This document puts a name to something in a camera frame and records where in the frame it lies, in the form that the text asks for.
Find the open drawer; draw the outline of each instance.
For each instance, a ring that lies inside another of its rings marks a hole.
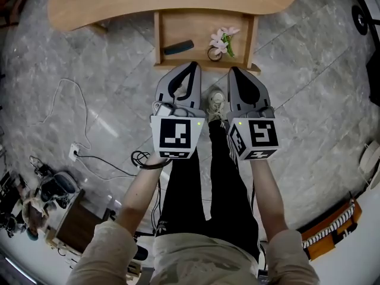
[[[221,27],[236,27],[240,32],[232,37],[231,46],[235,57],[227,53],[219,61],[207,56],[211,34]],[[196,61],[202,69],[228,71],[240,67],[259,74],[260,69],[252,63],[258,17],[238,12],[213,9],[169,9],[154,13],[156,41],[155,67],[171,69],[189,61]],[[163,48],[192,40],[194,47],[181,53],[164,55]]]

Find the white sneaker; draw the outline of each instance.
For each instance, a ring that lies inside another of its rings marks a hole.
[[[208,122],[214,121],[216,119],[223,119],[223,108],[226,99],[222,90],[213,90],[208,95]]]

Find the wall socket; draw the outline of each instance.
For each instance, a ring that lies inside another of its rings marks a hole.
[[[77,152],[77,154],[79,154],[79,148],[76,144],[71,144],[70,146],[70,152],[69,152],[69,159],[71,159],[72,161],[76,161],[77,160],[77,157],[74,155],[74,151]]]

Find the beige shirt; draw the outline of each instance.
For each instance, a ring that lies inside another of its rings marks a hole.
[[[177,233],[157,237],[153,250],[155,272],[150,284],[258,285],[254,258],[225,241]],[[126,284],[127,266],[136,251],[126,229],[112,221],[97,225],[67,284]],[[275,284],[319,284],[297,231],[282,231],[271,240],[267,262]]]

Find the gray marble floor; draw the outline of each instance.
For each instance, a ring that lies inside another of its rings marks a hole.
[[[28,0],[18,27],[9,30],[2,51],[1,126],[8,163],[30,186],[37,178],[29,155],[56,169],[67,169],[87,191],[94,210],[121,200],[130,178],[100,180],[80,163],[68,159],[74,141],[89,145],[88,153],[135,173],[129,156],[135,149],[152,151],[148,116],[158,80],[153,68],[153,16],[135,14],[106,22],[99,37],[82,28],[55,31],[47,18],[48,0]],[[285,11],[259,21],[254,62],[266,85],[278,119],[281,150],[270,161],[278,181],[290,227],[299,227],[323,213],[363,179],[357,171],[363,143],[378,132],[379,109],[369,99],[365,64],[373,53],[369,35],[361,36],[351,18],[353,0],[295,0]],[[43,124],[61,78],[52,116]],[[204,72],[203,95],[223,90],[223,74]],[[210,216],[211,143],[204,126],[198,144],[202,198]],[[103,163],[86,165],[105,178],[122,176]],[[240,173],[249,190],[247,163]],[[170,166],[163,175],[163,196]],[[148,229],[150,214],[144,219]]]

